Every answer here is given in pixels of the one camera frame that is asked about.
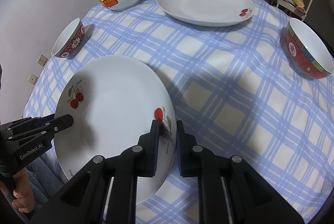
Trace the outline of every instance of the electrical outlet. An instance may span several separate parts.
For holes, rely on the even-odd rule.
[[[47,58],[44,55],[41,55],[37,61],[37,64],[40,64],[41,66],[44,67],[44,65],[47,62]]]
[[[35,75],[31,74],[31,75],[30,75],[30,77],[29,77],[29,80],[28,80],[28,82],[29,82],[30,84],[34,85],[34,84],[36,84],[36,82],[37,82],[37,79],[38,79],[38,77],[37,77],[37,76],[35,76]]]

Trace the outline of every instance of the blue checkered tablecloth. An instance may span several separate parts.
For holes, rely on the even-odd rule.
[[[307,223],[333,189],[333,77],[300,76],[281,47],[288,16],[263,0],[253,3],[250,20],[221,28],[173,19],[155,0],[123,12],[95,6],[82,20],[87,43],[72,59],[49,60],[24,116],[53,113],[67,82],[89,61],[137,58],[165,84],[186,132],[215,154],[241,155]],[[59,175],[54,148],[47,157]],[[196,179],[181,178],[174,164],[158,192],[138,205],[137,222],[198,223],[196,189]]]

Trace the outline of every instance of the wall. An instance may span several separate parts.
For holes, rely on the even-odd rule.
[[[22,117],[39,76],[41,54],[51,57],[54,42],[73,19],[83,18],[96,0],[0,0],[1,123]]]
[[[313,0],[305,22],[316,30],[334,49],[334,14],[330,0]]]

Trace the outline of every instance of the screw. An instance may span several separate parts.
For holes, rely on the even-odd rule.
[[[192,150],[194,152],[201,152],[203,150],[203,148],[200,145],[195,145]]]
[[[96,156],[94,156],[94,158],[93,158],[93,162],[94,162],[95,164],[101,163],[102,160],[103,160],[103,157],[102,157],[101,155],[96,155]]]
[[[136,145],[132,147],[133,152],[141,152],[143,150],[142,146]]]
[[[232,156],[232,161],[235,163],[240,163],[243,159],[239,155],[233,155]]]

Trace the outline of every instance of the human hand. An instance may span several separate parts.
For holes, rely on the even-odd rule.
[[[29,177],[25,169],[20,170],[13,176],[16,183],[16,189],[13,192],[13,196],[16,200],[13,200],[12,206],[18,209],[21,213],[30,213],[35,205],[34,195],[29,185]],[[0,188],[4,195],[8,195],[8,189],[6,185],[0,181]]]

